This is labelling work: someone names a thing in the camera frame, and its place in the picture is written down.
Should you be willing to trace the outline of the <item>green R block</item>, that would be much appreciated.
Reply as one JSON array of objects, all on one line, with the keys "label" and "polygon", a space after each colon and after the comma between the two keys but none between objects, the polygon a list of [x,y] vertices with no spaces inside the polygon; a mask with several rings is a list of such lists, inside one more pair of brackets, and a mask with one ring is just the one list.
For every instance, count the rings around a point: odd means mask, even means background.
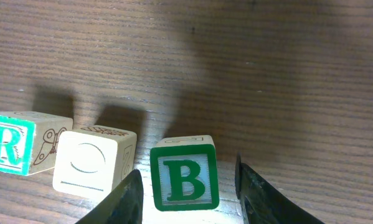
[{"label": "green R block", "polygon": [[28,176],[55,167],[59,137],[73,119],[36,111],[0,111],[0,172]]}]

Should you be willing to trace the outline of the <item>green B block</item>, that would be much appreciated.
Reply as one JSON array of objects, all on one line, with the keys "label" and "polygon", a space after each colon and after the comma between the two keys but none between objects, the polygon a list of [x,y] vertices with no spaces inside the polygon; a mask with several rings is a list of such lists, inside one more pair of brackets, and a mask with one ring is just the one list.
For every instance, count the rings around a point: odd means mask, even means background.
[{"label": "green B block", "polygon": [[219,205],[215,144],[211,136],[164,138],[150,151],[155,207],[212,210]]}]

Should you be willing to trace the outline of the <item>yellow O block front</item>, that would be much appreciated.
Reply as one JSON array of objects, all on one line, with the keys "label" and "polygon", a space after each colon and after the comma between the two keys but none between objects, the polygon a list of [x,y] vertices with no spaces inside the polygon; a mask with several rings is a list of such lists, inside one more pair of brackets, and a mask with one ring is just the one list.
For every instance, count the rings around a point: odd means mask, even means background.
[{"label": "yellow O block front", "polygon": [[137,134],[93,125],[59,137],[53,175],[56,191],[101,200],[133,170]]}]

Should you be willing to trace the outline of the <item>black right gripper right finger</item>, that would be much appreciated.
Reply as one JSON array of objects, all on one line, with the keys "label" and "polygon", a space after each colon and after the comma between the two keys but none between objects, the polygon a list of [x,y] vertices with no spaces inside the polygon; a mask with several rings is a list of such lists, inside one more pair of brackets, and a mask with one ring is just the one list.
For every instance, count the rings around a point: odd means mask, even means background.
[{"label": "black right gripper right finger", "polygon": [[248,224],[323,224],[269,184],[237,154],[235,192]]}]

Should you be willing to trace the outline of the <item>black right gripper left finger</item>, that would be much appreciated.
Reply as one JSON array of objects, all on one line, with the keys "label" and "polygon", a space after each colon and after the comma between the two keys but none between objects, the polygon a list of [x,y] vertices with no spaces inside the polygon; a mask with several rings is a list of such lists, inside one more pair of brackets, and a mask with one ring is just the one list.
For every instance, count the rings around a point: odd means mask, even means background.
[{"label": "black right gripper left finger", "polygon": [[132,170],[93,210],[76,224],[142,224],[143,183]]}]

